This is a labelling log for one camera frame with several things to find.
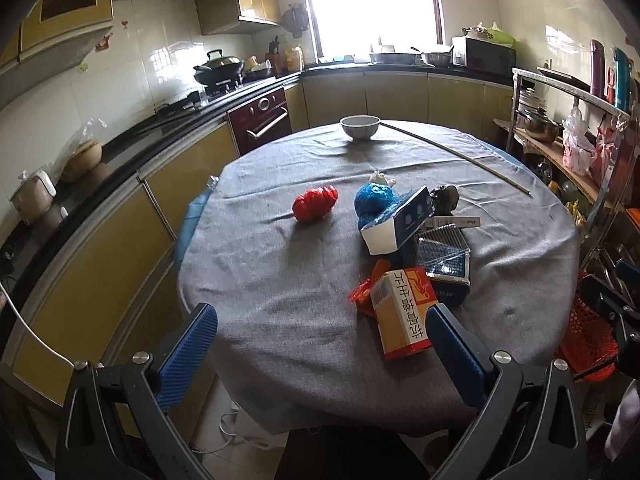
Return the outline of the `orange snack wrapper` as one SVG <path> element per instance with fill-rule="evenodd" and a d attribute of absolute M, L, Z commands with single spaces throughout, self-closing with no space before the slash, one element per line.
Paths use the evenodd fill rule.
<path fill-rule="evenodd" d="M 370 276 L 348 295 L 348 301 L 354 304 L 357 310 L 368 318 L 376 319 L 371 300 L 371 290 L 380 277 L 392 268 L 390 260 L 381 258 L 375 263 Z"/>

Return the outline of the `teal thermos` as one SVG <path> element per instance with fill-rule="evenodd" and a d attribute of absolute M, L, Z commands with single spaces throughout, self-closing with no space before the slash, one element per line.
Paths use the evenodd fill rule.
<path fill-rule="evenodd" d="M 614 48 L 613 63 L 615 75 L 614 103 L 623 112 L 628 112 L 630 100 L 629 58 L 622 49 Z"/>

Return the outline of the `grey tablecloth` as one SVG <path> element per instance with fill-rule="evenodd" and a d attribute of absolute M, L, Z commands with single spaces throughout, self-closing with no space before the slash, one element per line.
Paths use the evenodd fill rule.
<path fill-rule="evenodd" d="M 454 185 L 471 290 L 457 318 L 492 350 L 522 364 L 551 360 L 563 338 L 579 266 L 579 236 L 560 200 L 525 167 L 474 136 L 422 122 L 393 122 L 447 145 L 532 193 L 387 128 L 354 142 L 338 125 L 292 134 L 224 167 L 178 273 L 186 308 L 219 318 L 213 366 L 228 393 L 265 430 L 350 420 L 424 434 L 474 412 L 433 350 L 386 361 L 378 326 L 348 301 L 373 269 L 354 199 L 375 171 L 403 193 Z M 299 222 L 294 200 L 332 185 L 322 219 Z"/>

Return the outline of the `black microwave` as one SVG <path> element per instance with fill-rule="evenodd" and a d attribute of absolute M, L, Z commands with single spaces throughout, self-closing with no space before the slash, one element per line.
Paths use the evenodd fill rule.
<path fill-rule="evenodd" d="M 474 72 L 509 77 L 515 66 L 515 50 L 468 36 L 454 37 L 452 62 Z"/>

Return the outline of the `clear plastic tray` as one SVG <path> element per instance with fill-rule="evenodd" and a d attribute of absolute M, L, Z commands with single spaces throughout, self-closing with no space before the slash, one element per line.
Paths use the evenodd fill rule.
<path fill-rule="evenodd" d="M 420 229 L 416 262 L 430 279 L 438 301 L 448 307 L 463 304 L 471 288 L 471 248 L 453 223 Z"/>

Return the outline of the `blue toothpaste box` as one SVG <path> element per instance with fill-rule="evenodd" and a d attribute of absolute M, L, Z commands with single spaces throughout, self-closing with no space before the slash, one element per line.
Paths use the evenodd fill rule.
<path fill-rule="evenodd" d="M 435 212 L 426 186 L 401 195 L 373 220 L 360 229 L 371 256 L 397 252 Z"/>

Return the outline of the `white ceramic bowl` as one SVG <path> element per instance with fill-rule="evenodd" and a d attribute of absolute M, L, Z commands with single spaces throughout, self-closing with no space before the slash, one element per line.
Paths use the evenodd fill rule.
<path fill-rule="evenodd" d="M 352 140 L 369 140 L 378 131 L 381 119 L 371 115 L 347 116 L 340 120 L 340 125 Z"/>

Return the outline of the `white tissue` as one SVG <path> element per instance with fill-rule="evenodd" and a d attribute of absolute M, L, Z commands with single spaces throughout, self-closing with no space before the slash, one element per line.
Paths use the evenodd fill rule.
<path fill-rule="evenodd" d="M 396 180 L 392 177 L 386 176 L 382 171 L 375 171 L 370 175 L 369 182 L 372 184 L 386 185 L 392 188 L 395 185 Z"/>

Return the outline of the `black wok with lid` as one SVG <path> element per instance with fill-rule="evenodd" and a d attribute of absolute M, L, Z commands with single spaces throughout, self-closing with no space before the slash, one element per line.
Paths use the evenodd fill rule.
<path fill-rule="evenodd" d="M 241 83 L 244 61 L 234 55 L 224 55 L 221 49 L 210 50 L 206 53 L 207 61 L 195 65 L 194 79 L 205 87 L 216 87 L 218 84 Z"/>

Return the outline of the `black plastic bag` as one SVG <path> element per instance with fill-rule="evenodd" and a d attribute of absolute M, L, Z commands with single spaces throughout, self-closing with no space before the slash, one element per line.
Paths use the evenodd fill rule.
<path fill-rule="evenodd" d="M 443 185 L 430 192 L 435 216 L 450 216 L 457 208 L 459 192 L 454 185 Z"/>

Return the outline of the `clay pot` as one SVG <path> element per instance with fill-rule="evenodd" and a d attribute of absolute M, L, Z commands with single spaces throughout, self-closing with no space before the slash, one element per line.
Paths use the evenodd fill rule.
<path fill-rule="evenodd" d="M 90 140 L 81 144 L 66 162 L 61 180 L 65 183 L 73 183 L 88 174 L 101 162 L 102 152 L 102 143 L 98 140 Z"/>

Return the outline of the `long wooden stick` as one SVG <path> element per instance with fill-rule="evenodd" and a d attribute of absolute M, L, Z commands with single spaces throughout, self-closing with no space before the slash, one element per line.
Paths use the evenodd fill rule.
<path fill-rule="evenodd" d="M 427 139 L 425 136 L 419 136 L 418 134 L 408 131 L 404 128 L 399 128 L 396 126 L 392 126 L 391 124 L 388 124 L 387 122 L 380 122 L 380 126 L 393 130 L 395 132 L 398 133 L 402 133 L 405 136 L 408 136 L 411 139 L 414 140 L 418 140 L 421 142 L 424 142 L 426 144 L 430 144 L 431 146 L 434 146 L 434 148 L 438 148 L 441 151 L 444 151 L 450 155 L 454 155 L 457 158 L 460 158 L 462 160 L 464 160 L 465 162 L 468 162 L 469 164 L 480 168 L 481 170 L 484 170 L 486 172 L 488 172 L 488 174 L 491 174 L 492 176 L 500 179 L 503 182 L 506 182 L 506 184 L 512 186 L 512 188 L 516 188 L 517 190 L 519 190 L 520 192 L 524 193 L 527 196 L 532 196 L 532 193 L 529 191 L 528 188 L 526 188 L 524 185 L 519 184 L 518 182 L 510 179 L 509 177 L 505 176 L 504 174 L 500 174 L 499 171 L 495 170 L 494 168 L 491 168 L 487 165 L 484 164 L 484 162 L 480 162 L 479 160 L 476 160 L 468 155 L 465 155 L 464 153 L 461 153 L 459 151 L 454 150 L 453 148 L 450 148 L 447 145 L 441 144 L 439 142 Z"/>

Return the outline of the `dark red oven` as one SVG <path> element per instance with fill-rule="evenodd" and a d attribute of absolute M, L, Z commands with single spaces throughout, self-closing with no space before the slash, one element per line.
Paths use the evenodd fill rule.
<path fill-rule="evenodd" d="M 228 119 L 241 155 L 293 132 L 282 87 L 235 107 Z"/>

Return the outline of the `white electric cooker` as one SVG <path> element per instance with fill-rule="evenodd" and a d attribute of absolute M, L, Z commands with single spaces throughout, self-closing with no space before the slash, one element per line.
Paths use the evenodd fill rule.
<path fill-rule="evenodd" d="M 25 224 L 34 224 L 52 206 L 56 188 L 49 174 L 38 169 L 32 174 L 23 171 L 21 185 L 11 197 L 11 203 Z"/>

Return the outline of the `red plastic bag ball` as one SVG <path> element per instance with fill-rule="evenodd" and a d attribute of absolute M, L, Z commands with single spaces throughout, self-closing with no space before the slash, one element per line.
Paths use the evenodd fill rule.
<path fill-rule="evenodd" d="M 311 222 L 324 218 L 334 207 L 338 199 L 334 186 L 310 188 L 296 197 L 292 213 L 299 222 Z"/>

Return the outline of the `purple thermos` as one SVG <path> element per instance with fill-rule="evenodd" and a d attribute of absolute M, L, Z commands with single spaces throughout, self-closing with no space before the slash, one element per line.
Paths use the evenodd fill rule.
<path fill-rule="evenodd" d="M 604 47 L 597 39 L 590 40 L 590 93 L 604 97 Z"/>

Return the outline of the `metal storage shelf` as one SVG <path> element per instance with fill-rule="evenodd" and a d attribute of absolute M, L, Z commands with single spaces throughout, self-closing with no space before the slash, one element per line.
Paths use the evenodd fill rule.
<path fill-rule="evenodd" d="M 580 267 L 585 269 L 604 251 L 604 241 L 625 211 L 634 180 L 639 158 L 639 81 L 630 77 L 616 86 L 614 99 L 608 101 L 568 78 L 554 78 L 543 68 L 532 72 L 515 67 L 512 78 L 510 119 L 496 124 L 506 132 L 508 151 L 519 143 L 523 150 L 544 156 L 589 200 L 590 209 L 579 227 Z M 526 84 L 543 84 L 573 98 L 567 118 L 560 122 L 562 132 L 552 141 L 544 142 L 540 132 L 524 127 L 526 115 L 520 102 Z"/>

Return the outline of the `white pink plastic bag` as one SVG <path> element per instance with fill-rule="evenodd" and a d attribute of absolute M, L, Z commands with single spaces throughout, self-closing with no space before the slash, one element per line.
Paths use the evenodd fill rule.
<path fill-rule="evenodd" d="M 563 165 L 578 176 L 586 176 L 596 161 L 597 152 L 587 138 L 588 124 L 578 106 L 573 106 L 563 125 Z"/>

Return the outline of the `white small carton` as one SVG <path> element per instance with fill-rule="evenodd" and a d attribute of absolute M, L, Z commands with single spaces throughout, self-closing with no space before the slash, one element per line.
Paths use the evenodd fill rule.
<path fill-rule="evenodd" d="M 441 226 L 456 226 L 458 229 L 478 228 L 482 225 L 480 217 L 470 216 L 434 216 L 425 221 L 427 229 L 437 229 Z"/>

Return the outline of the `steel pot on shelf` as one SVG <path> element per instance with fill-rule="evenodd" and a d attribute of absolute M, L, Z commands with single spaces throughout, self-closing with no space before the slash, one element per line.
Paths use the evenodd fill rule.
<path fill-rule="evenodd" d="M 524 129 L 535 140 L 552 144 L 560 133 L 560 126 L 551 120 L 546 114 L 538 110 L 524 110 L 521 112 L 524 120 Z"/>

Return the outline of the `orange medicine box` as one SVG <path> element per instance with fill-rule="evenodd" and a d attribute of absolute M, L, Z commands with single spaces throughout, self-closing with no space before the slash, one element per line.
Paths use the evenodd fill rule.
<path fill-rule="evenodd" d="M 426 314 L 437 304 L 437 297 L 422 268 L 384 273 L 372 287 L 370 296 L 386 361 L 431 347 Z"/>

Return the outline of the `blue plastic bag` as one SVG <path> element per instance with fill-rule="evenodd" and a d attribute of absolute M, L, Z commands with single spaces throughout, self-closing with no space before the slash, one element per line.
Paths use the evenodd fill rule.
<path fill-rule="evenodd" d="M 358 229 L 362 230 L 378 218 L 388 216 L 399 203 L 399 196 L 386 184 L 368 183 L 358 190 L 354 207 Z"/>

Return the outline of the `red plastic basket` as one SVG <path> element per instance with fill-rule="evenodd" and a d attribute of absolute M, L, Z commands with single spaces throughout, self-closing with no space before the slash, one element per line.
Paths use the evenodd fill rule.
<path fill-rule="evenodd" d="M 585 271 L 579 271 L 578 282 L 586 275 Z M 604 382 L 615 372 L 613 362 L 604 362 L 617 356 L 617 344 L 611 326 L 580 299 L 579 283 L 567 328 L 555 355 L 568 363 L 574 375 L 597 367 L 582 378 L 583 382 L 594 384 Z"/>

